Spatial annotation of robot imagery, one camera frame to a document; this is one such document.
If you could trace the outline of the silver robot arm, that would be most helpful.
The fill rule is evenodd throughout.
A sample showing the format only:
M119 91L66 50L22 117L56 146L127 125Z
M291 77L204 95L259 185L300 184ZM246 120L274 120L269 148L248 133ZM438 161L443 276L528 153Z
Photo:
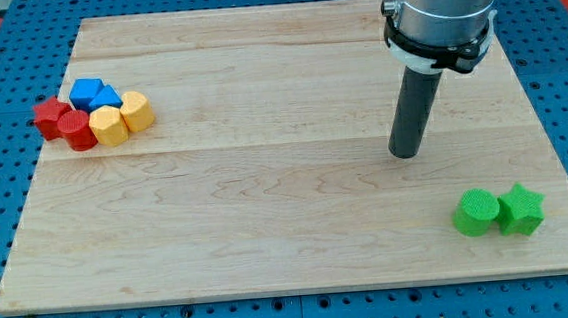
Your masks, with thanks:
M384 41L395 58L420 74L467 74L493 40L495 0L383 0Z

